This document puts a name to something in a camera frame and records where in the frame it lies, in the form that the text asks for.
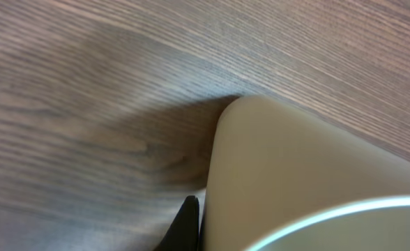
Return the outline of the beige tall cup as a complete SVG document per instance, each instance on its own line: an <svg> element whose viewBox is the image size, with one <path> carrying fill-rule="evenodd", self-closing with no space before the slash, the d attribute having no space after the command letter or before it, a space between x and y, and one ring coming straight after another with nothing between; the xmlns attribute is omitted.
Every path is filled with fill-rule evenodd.
<svg viewBox="0 0 410 251"><path fill-rule="evenodd" d="M410 250L410 162L294 107L234 101L215 134L205 250Z"/></svg>

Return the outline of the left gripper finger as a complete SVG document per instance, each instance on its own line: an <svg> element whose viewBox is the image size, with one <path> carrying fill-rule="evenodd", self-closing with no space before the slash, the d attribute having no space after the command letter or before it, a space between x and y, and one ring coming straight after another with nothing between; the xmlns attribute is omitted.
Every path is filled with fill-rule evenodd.
<svg viewBox="0 0 410 251"><path fill-rule="evenodd" d="M197 251L199 243L199 200L187 196L155 251Z"/></svg>

